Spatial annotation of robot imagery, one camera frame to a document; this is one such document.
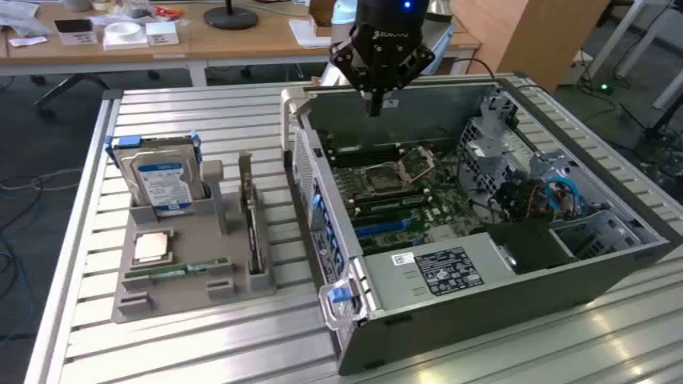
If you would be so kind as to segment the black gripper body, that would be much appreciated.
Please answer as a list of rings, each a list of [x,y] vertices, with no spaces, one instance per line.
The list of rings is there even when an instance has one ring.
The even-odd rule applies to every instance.
[[[421,27],[427,1],[359,1],[349,82],[357,90],[400,89],[428,65]]]

